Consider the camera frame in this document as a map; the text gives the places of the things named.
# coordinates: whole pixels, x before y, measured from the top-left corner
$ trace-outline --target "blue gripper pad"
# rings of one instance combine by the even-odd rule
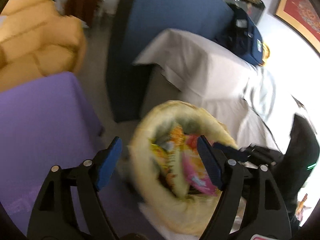
[[[98,177],[95,186],[98,191],[108,184],[110,177],[116,168],[116,163],[122,153],[122,140],[119,137],[116,137],[107,151],[108,154],[106,155],[106,158],[97,168]]]
[[[223,182],[221,167],[213,156],[213,151],[216,149],[212,149],[205,138],[199,137],[197,141],[197,150],[212,184],[217,186],[219,190],[222,190]]]
[[[248,161],[247,153],[238,151],[230,146],[224,146],[221,143],[214,143],[212,148],[221,150],[228,159],[234,159],[237,162]]]

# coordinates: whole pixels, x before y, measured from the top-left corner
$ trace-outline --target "brown chair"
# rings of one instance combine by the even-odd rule
[[[73,15],[92,27],[94,11],[98,0],[68,0],[65,5],[65,14]]]

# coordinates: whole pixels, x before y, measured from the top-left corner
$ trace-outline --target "snack wrapper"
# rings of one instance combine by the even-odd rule
[[[183,129],[176,125],[170,132],[170,140],[166,143],[169,149],[165,152],[162,147],[152,144],[151,150],[155,155],[157,163],[160,165],[165,180],[172,192],[178,198],[185,198],[188,195],[189,184],[183,175],[182,149],[185,140]]]
[[[197,151],[198,137],[197,135],[186,135],[182,153],[185,179],[200,192],[217,196],[218,188],[212,184]]]

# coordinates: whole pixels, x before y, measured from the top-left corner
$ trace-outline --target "red painting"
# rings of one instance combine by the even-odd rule
[[[320,41],[320,19],[309,0],[287,0],[284,11],[305,26]]]
[[[281,0],[276,15],[320,54],[320,18],[309,0]]]

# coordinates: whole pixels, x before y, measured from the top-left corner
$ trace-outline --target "white sheet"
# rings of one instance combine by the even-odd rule
[[[175,29],[160,33],[134,63],[160,65],[181,91],[180,99],[226,124],[239,147],[253,143],[286,152],[299,108],[266,68],[253,67],[204,37]]]

